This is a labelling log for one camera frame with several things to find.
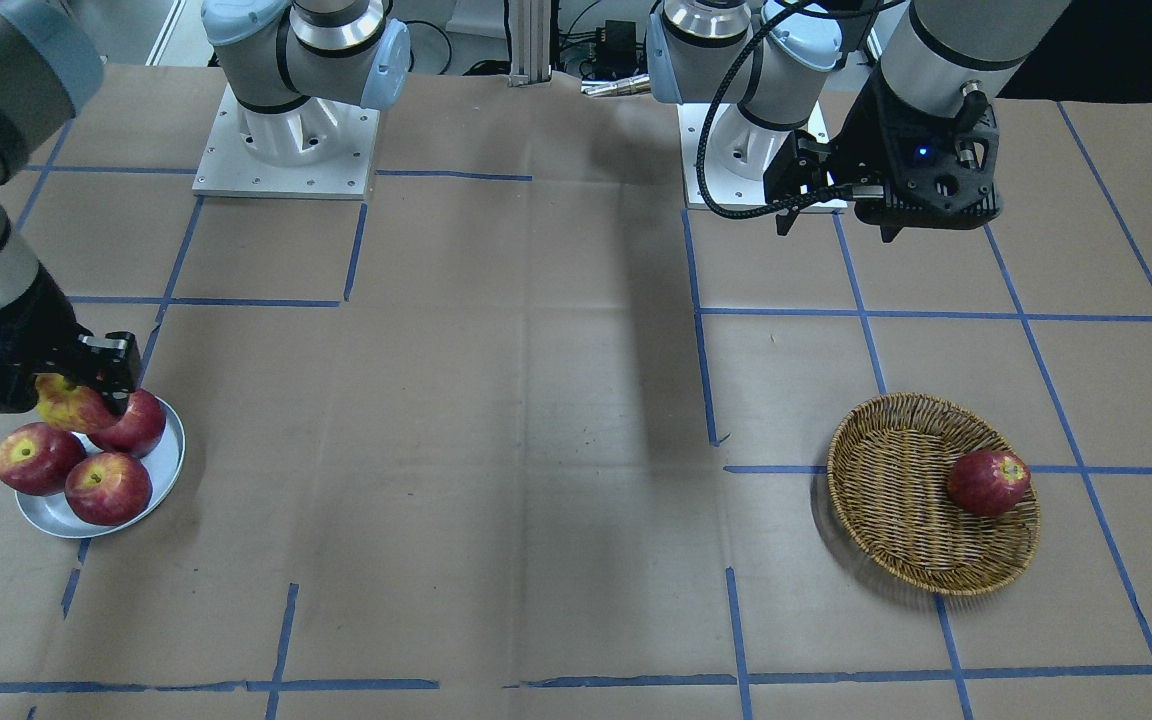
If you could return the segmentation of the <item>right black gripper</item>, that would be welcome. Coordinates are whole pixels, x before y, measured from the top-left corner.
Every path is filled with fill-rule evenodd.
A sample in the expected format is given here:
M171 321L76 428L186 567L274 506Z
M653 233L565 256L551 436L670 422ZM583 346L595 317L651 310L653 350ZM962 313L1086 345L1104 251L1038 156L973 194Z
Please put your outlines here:
M37 404L35 378L59 373L91 388L109 414L126 414L141 388L141 342L132 332L88 334L47 270L0 309L0 414Z

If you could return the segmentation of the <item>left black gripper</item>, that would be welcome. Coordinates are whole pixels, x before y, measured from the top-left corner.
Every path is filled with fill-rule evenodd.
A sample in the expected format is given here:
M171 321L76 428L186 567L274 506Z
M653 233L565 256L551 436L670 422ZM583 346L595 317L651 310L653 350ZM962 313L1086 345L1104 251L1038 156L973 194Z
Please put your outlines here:
M882 243L905 228L973 232L1005 210L995 183L1000 132L986 86L952 79L948 113L902 99L878 67L832 141L794 129L761 177L765 204L785 237L805 209L850 200Z

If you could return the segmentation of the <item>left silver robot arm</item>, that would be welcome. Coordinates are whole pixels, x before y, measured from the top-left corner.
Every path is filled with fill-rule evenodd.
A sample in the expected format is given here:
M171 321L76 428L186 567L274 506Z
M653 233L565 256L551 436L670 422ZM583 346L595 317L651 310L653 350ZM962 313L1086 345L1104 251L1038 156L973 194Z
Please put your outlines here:
M973 232L1005 200L993 101L1064 1L904 1L840 131L808 122L886 1L658 1L645 33L659 103L698 105L692 170L705 209L773 217L787 234L846 200L884 242L905 228Z

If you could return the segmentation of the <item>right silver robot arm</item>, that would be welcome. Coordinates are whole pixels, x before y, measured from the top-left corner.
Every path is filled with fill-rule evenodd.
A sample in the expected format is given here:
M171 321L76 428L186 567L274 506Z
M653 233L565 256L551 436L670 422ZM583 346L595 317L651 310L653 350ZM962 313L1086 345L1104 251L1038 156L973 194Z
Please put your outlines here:
M289 165L320 154L329 108L387 109L410 69L410 31L381 1L205 1L200 23L238 104L252 154ZM46 1L0 1L0 185L101 86L90 36ZM56 374L124 414L141 378L129 332L97 338L0 205L0 414L37 406Z

